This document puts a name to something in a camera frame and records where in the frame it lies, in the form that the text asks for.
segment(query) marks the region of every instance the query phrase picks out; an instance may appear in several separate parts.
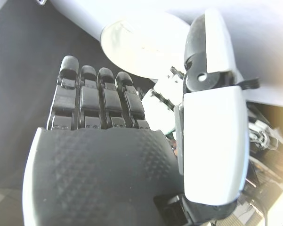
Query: robotic hand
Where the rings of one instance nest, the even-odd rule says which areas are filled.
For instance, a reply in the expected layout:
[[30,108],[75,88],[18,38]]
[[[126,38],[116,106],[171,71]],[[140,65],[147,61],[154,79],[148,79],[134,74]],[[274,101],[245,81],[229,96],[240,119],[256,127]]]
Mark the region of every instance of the robotic hand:
[[187,38],[184,99],[174,107],[178,158],[150,130],[127,73],[114,80],[86,65],[79,74],[76,58],[63,59],[47,128],[38,128],[26,164],[26,226],[193,226],[233,212],[249,155],[248,83],[235,86],[232,70],[208,64],[207,19]]

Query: gray floor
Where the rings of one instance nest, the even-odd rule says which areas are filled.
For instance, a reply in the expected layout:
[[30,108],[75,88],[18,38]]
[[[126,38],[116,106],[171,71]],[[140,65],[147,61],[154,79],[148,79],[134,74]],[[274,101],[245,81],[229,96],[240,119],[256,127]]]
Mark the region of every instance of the gray floor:
[[[0,188],[21,189],[24,166],[37,127],[44,127],[65,55],[96,70],[120,69],[97,40],[51,4],[8,0],[0,11]],[[135,85],[152,87],[133,76]]]

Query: tiled floor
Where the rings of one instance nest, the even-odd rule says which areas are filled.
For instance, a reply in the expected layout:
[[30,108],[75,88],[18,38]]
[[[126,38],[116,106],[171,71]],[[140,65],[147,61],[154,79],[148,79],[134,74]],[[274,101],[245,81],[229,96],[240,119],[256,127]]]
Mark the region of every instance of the tiled floor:
[[0,226],[23,226],[22,193],[0,189]]

